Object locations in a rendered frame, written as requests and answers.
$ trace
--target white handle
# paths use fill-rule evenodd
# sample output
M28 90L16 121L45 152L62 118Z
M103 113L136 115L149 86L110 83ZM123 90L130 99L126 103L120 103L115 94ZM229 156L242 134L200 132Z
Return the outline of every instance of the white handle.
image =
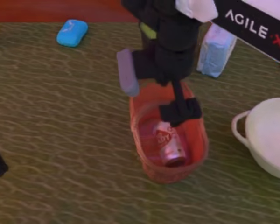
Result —
M243 143L247 148L250 148L249 141L247 138L244 138L240 133L238 133L238 121L241 120L244 117L247 117L250 111L246 111L243 113L240 113L239 115L235 116L231 123L231 130L234 136Z

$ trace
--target wooden floor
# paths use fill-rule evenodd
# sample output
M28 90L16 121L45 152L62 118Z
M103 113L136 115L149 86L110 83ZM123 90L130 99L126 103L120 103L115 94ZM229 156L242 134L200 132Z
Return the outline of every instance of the wooden floor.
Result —
M130 22L120 0L0 0L0 22Z

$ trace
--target blue object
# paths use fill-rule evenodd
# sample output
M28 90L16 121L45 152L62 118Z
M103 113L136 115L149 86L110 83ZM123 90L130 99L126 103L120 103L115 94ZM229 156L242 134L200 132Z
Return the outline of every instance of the blue object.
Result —
M197 70L204 75L218 78L227 64L236 41L236 36L212 24L201 45Z
M88 30L84 21L67 20L57 35L57 42L67 47L76 47Z

